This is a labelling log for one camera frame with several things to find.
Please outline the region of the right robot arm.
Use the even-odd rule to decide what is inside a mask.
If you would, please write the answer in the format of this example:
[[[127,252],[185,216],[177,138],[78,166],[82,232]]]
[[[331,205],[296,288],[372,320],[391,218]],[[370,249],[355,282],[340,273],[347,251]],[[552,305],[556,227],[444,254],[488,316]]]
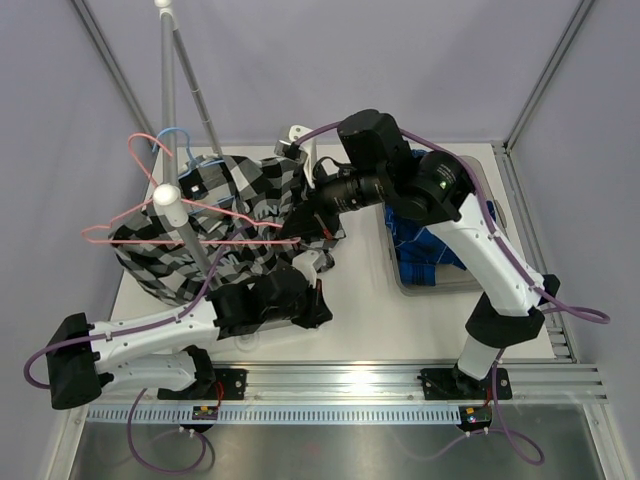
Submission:
[[[447,399],[484,399],[494,393],[498,358],[510,346],[538,336],[541,306],[559,279],[532,269],[491,217],[477,175],[460,157],[430,147],[414,156],[388,113],[365,109],[332,124],[350,161],[347,174],[317,181],[308,175],[295,190],[282,239],[331,239],[339,216],[383,203],[442,241],[483,289],[465,328],[467,339],[450,372],[424,377]]]

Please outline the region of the pink wire hanger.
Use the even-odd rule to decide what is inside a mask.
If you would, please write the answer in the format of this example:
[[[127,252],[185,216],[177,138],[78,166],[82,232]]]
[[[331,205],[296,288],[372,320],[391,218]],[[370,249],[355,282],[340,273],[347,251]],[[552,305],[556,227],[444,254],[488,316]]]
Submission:
[[[141,210],[143,207],[146,207],[149,204],[153,204],[156,211],[159,212],[160,214],[163,214],[167,218],[169,225],[171,227],[174,227],[175,229],[178,229],[179,227],[186,227],[189,224],[189,215],[187,210],[185,209],[186,205],[201,207],[202,209],[207,211],[235,217],[243,220],[244,222],[248,223],[252,227],[269,227],[269,228],[278,229],[278,230],[282,228],[282,225],[278,223],[269,222],[269,221],[258,221],[242,213],[238,213],[235,211],[222,209],[216,206],[210,206],[210,205],[195,202],[189,199],[185,199],[181,196],[181,193],[177,186],[172,186],[170,184],[165,184],[165,183],[159,184],[153,177],[152,173],[148,170],[148,168],[143,165],[142,161],[133,150],[132,142],[137,138],[150,140],[152,144],[157,143],[159,145],[159,148],[166,155],[169,156],[169,159],[172,159],[174,157],[174,154],[168,149],[168,147],[164,145],[156,137],[146,133],[142,133],[142,132],[132,133],[127,138],[127,148],[131,157],[134,159],[138,167],[143,171],[147,179],[150,181],[151,186],[154,188],[154,190],[152,191],[152,195],[149,199],[143,201],[142,203],[135,205],[129,210],[126,210],[125,212],[113,217],[108,224],[97,224],[97,225],[90,226],[83,229],[81,231],[81,236],[87,242],[91,244],[148,244],[148,245],[184,244],[184,245],[187,245],[187,239],[184,234],[180,234],[181,236],[180,241],[177,241],[177,240],[117,241],[117,240],[108,239],[108,238],[98,239],[98,238],[91,237],[91,233],[98,230],[110,231],[115,222],[121,219],[124,219],[126,216],[132,214],[133,212]]]

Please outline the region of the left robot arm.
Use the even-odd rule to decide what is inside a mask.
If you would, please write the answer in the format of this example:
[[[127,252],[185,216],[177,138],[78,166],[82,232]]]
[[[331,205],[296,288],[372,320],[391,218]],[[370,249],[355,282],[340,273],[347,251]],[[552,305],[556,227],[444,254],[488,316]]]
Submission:
[[[169,399],[201,399],[215,385],[209,355],[232,338],[331,321],[320,280],[280,268],[224,285],[197,302],[121,322],[65,318],[45,354],[51,406],[68,410],[113,390],[161,390]]]

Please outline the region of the black white checkered shirt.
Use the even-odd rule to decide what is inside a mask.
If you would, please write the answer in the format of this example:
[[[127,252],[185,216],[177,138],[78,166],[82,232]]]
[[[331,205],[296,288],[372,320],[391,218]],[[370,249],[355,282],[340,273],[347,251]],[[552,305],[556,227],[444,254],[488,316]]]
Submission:
[[[189,224],[217,265],[213,287],[266,275],[306,250],[329,252],[345,238],[339,229],[332,238],[276,244],[276,227],[292,208],[292,189],[301,173],[293,161],[244,156],[198,160],[199,168],[183,173],[179,182],[191,201]],[[119,263],[146,293],[171,306],[195,298],[204,275],[154,206],[132,213],[108,237]]]

